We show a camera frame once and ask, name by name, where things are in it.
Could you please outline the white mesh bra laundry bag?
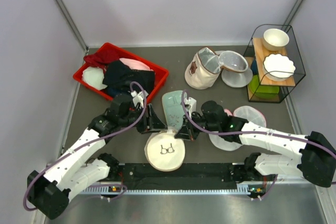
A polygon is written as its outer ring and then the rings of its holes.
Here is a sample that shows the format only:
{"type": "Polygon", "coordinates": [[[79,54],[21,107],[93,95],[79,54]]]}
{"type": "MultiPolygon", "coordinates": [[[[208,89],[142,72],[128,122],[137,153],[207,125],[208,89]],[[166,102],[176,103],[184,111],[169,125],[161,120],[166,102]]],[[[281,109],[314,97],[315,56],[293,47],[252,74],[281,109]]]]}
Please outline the white mesh bra laundry bag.
{"type": "Polygon", "coordinates": [[[161,172],[179,169],[185,158],[185,144],[181,138],[175,138],[176,131],[153,133],[148,138],[144,153],[149,164],[161,172]]]}

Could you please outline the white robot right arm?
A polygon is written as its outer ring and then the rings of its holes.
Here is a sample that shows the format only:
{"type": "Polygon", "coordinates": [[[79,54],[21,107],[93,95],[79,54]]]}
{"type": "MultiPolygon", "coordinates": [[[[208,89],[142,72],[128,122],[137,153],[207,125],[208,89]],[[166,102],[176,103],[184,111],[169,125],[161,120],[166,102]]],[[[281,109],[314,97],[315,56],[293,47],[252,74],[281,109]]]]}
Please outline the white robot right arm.
{"type": "Polygon", "coordinates": [[[271,155],[255,153],[244,161],[245,174],[252,180],[266,175],[302,177],[310,183],[328,188],[335,184],[335,148],[319,132],[295,135],[268,129],[247,119],[228,115],[215,101],[207,101],[201,113],[187,109],[191,99],[181,101],[183,123],[176,138],[194,141],[207,133],[214,145],[225,151],[241,146],[256,146],[271,155]]]}

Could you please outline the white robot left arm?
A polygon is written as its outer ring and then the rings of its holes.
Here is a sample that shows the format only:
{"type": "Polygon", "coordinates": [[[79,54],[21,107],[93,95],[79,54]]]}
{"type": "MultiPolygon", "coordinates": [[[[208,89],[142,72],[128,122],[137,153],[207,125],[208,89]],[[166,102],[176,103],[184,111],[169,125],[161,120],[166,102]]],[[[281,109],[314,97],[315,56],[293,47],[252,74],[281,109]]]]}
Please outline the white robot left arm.
{"type": "Polygon", "coordinates": [[[140,95],[116,96],[103,114],[95,117],[78,140],[54,164],[27,177],[24,202],[30,202],[49,219],[58,218],[83,190],[102,180],[114,180],[119,174],[118,161],[101,154],[91,164],[86,161],[110,140],[135,127],[140,134],[166,130],[152,105],[140,95]]]}

